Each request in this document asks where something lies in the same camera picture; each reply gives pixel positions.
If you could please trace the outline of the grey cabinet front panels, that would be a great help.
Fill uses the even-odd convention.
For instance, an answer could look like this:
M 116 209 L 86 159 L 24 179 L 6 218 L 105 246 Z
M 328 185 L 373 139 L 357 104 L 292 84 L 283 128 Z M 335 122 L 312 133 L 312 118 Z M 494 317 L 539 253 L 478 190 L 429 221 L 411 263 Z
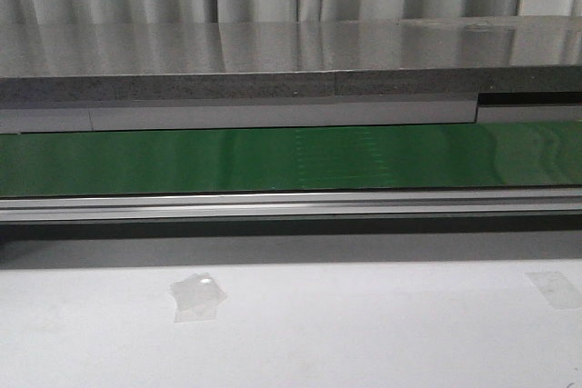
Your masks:
M 575 121 L 579 91 L 10 104 L 4 134 Z

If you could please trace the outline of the clear tape patch left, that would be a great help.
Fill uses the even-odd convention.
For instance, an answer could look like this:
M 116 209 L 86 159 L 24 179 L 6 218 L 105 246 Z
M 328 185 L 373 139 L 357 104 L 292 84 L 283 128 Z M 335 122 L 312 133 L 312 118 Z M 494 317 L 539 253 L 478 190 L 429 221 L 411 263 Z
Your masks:
M 215 320 L 219 304 L 227 298 L 227 294 L 208 273 L 192 274 L 173 283 L 170 293 L 176 301 L 176 323 Z

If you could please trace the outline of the clear tape patch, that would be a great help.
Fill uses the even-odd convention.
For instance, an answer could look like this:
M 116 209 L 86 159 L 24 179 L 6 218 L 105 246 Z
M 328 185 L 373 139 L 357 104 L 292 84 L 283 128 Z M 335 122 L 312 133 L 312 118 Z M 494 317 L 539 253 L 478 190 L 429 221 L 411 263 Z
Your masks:
M 554 309 L 581 308 L 581 292 L 561 272 L 526 273 L 526 276 Z
M 170 293 L 176 301 L 176 323 L 215 320 L 219 304 L 227 298 L 227 294 L 208 273 L 192 274 L 173 283 Z

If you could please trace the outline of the green conveyor belt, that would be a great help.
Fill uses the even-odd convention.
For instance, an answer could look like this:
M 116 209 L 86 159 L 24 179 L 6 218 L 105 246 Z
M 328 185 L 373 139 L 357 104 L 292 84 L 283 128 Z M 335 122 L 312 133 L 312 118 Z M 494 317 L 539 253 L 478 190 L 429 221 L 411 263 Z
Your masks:
M 565 186 L 580 122 L 5 134 L 6 198 Z

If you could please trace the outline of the grey speckled stone countertop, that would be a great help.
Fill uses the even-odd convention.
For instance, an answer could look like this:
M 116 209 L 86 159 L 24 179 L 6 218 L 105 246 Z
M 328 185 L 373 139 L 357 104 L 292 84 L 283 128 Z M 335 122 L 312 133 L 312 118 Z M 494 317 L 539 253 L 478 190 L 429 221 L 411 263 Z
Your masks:
M 1 29 L 6 108 L 580 89 L 577 17 Z

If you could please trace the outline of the clear tape patch right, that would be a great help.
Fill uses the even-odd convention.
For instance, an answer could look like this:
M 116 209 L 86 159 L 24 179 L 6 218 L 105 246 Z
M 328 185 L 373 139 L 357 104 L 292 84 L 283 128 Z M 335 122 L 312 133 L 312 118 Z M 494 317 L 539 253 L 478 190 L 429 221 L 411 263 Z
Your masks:
M 581 308 L 581 292 L 561 272 L 526 273 L 526 276 L 554 309 Z

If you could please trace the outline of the aluminium conveyor frame rail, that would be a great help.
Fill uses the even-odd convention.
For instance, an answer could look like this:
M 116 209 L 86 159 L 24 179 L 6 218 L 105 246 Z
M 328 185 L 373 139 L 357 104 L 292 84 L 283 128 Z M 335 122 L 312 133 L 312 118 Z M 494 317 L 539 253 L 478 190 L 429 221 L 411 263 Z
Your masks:
M 16 224 L 381 214 L 577 213 L 580 209 L 578 186 L 129 195 L 4 199 L 1 221 Z

